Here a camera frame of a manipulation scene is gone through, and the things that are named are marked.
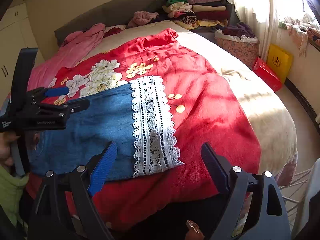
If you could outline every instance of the window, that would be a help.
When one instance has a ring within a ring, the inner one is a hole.
[[[305,13],[316,18],[306,0],[277,0],[277,11],[280,21],[283,21],[286,16],[302,19]]]

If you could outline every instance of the white wardrobe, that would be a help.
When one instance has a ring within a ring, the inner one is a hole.
[[[9,8],[0,21],[0,108],[11,90],[12,78],[22,48],[37,48],[26,5]],[[44,62],[38,51],[35,66]]]

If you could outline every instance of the green folded cloth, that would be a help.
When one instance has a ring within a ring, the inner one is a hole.
[[[168,0],[166,6],[168,7],[176,2],[185,2],[186,3],[186,2],[188,2],[188,0]]]
[[[17,226],[19,216],[19,201],[29,175],[13,177],[0,165],[0,205],[14,226]]]

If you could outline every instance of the mattress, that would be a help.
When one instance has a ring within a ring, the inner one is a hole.
[[[204,56],[217,73],[228,81],[259,140],[259,174],[268,170],[277,175],[279,185],[289,183],[295,172],[297,147],[296,128],[288,110],[268,85],[246,65],[204,37],[171,21],[163,21],[126,29],[106,37],[81,61],[115,49],[137,37],[157,34],[166,28],[175,30],[182,46]]]

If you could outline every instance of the gray headboard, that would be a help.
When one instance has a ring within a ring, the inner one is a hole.
[[[112,0],[79,15],[54,31],[60,46],[72,32],[90,29],[96,23],[108,26],[127,24],[136,11],[155,12],[166,0]]]

